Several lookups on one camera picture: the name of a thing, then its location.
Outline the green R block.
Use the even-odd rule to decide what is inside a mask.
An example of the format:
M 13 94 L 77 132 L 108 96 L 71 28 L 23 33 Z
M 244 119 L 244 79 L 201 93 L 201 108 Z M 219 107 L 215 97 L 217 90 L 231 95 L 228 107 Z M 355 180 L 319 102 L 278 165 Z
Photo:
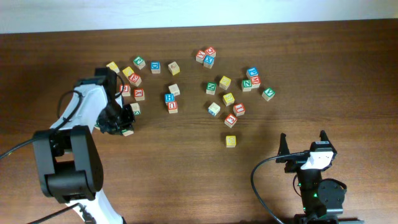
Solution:
M 134 131 L 133 131 L 133 130 L 130 130 L 130 129 L 123 129 L 123 130 L 121 131 L 121 133 L 122 133 L 123 136 L 129 136 L 129 135 L 134 134 Z

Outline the yellow S block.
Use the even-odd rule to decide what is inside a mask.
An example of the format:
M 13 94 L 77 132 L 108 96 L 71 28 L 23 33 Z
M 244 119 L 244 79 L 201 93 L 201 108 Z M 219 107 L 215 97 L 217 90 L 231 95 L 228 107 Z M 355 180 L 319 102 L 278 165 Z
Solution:
M 236 147 L 236 136 L 226 136 L 226 147 Z

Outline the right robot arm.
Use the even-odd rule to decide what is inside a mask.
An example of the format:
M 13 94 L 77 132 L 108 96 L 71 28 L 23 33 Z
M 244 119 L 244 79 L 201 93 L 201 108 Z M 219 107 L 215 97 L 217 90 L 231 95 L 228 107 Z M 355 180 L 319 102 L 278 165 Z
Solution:
M 284 171 L 296 174 L 298 180 L 304 213 L 296 214 L 294 223 L 364 223 L 357 218 L 338 218 L 343 213 L 347 186 L 339 180 L 322 177 L 337 155 L 324 130 L 310 149 L 295 154 L 289 151 L 286 134 L 282 133 L 277 155 L 276 162 L 284 163 Z

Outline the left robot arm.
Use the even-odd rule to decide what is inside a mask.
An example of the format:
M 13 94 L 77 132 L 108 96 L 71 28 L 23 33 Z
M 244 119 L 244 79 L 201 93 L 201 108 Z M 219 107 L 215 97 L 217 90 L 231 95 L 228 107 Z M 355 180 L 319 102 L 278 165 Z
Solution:
M 135 117 L 125 105 L 110 68 L 78 80 L 72 99 L 47 130 L 34 133 L 40 188 L 46 197 L 74 210 L 84 223 L 124 223 L 105 196 L 104 171 L 92 132 L 128 136 Z

